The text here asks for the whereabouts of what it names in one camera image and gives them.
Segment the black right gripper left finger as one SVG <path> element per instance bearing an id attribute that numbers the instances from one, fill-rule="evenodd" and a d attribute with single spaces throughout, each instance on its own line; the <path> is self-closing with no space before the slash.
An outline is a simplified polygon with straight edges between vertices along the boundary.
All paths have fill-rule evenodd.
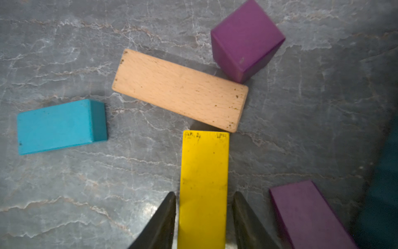
<path id="1" fill-rule="evenodd" d="M 171 249 L 176 217 L 176 195 L 169 192 L 146 227 L 128 249 Z"/>

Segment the long yellow block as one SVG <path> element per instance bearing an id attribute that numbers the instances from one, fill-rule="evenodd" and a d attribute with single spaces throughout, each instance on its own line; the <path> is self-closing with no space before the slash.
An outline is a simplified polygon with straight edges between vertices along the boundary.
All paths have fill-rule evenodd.
<path id="1" fill-rule="evenodd" d="M 180 176 L 179 249 L 226 246 L 230 135 L 186 130 Z"/>

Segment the purple cube block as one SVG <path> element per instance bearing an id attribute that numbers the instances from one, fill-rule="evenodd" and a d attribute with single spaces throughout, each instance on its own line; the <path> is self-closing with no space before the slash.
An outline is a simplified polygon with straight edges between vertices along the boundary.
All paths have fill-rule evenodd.
<path id="1" fill-rule="evenodd" d="M 246 1 L 210 35 L 215 62 L 237 83 L 263 69 L 286 40 L 256 1 Z"/>

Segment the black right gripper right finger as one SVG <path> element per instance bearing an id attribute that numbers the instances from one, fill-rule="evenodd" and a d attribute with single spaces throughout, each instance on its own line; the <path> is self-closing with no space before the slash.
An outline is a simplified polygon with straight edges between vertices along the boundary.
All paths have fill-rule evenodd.
<path id="1" fill-rule="evenodd" d="M 238 249 L 279 249 L 241 192 L 232 201 L 233 220 Z"/>

